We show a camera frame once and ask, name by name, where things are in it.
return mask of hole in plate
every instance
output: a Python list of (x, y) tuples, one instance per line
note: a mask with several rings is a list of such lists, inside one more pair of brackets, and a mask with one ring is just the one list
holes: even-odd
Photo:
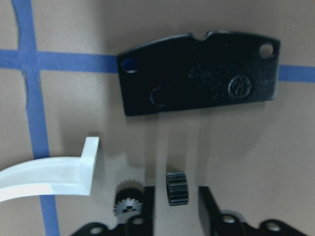
[(134, 225), (142, 225), (143, 224), (143, 219), (142, 218), (135, 218), (132, 223)]
[(139, 61), (136, 58), (127, 58), (123, 60), (122, 68), (126, 73), (135, 73), (139, 69)]
[(100, 233), (103, 232), (103, 228), (102, 227), (94, 227), (94, 228), (91, 228), (90, 230), (90, 234), (91, 235), (98, 235)]
[(259, 54), (262, 58), (270, 58), (274, 54), (274, 46), (270, 43), (265, 43), (260, 46)]

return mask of cardboard surface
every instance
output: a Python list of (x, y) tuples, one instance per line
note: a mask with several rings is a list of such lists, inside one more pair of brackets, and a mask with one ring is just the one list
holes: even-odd
[[(0, 48), (16, 49), (12, 4), (0, 7)], [(310, 0), (32, 1), (40, 51), (115, 55), (173, 34), (239, 30), (281, 39), (281, 63), (304, 66), (315, 66), (314, 8)], [(0, 80), (4, 169), (32, 159), (32, 148), (24, 78), (1, 69)], [(133, 118), (124, 116), (117, 74), (42, 70), (40, 84), (51, 156), (80, 155), (86, 136), (101, 137), (91, 196), (56, 197), (60, 235), (91, 221), (115, 227), (115, 191), (127, 180), (156, 185), (157, 236), (203, 235), (199, 185), (253, 226), (278, 218), (315, 233), (315, 84), (279, 82), (270, 102)], [(168, 206), (166, 169), (186, 172), (187, 206)], [(38, 197), (0, 208), (0, 235), (44, 235)]]

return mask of black ribbed object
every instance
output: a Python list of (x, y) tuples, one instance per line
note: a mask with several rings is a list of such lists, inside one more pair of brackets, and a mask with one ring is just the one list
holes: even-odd
[(170, 206), (188, 204), (188, 185), (184, 172), (167, 173), (166, 188), (168, 203)]

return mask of round hole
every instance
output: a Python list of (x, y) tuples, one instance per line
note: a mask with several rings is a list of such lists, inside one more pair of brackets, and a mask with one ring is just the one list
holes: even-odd
[(139, 69), (139, 62), (135, 58), (128, 58), (123, 60), (122, 68), (126, 73), (135, 73)]
[(134, 225), (142, 225), (143, 219), (142, 218), (135, 218), (132, 222)]
[(235, 218), (231, 215), (225, 215), (223, 216), (223, 221), (228, 224), (233, 224), (235, 223)]
[(90, 230), (90, 234), (91, 235), (97, 235), (103, 232), (103, 228), (102, 227), (94, 227)]
[(259, 54), (262, 58), (270, 58), (274, 53), (274, 47), (270, 43), (263, 44), (259, 49)]
[(267, 228), (271, 231), (275, 231), (275, 232), (278, 232), (280, 231), (280, 226), (274, 222), (269, 222), (267, 223)]

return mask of white plastic part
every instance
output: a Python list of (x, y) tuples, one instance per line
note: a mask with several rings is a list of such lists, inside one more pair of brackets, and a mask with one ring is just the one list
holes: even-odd
[(34, 195), (85, 195), (91, 191), (99, 137), (87, 137), (81, 157), (50, 157), (0, 172), (0, 202)]

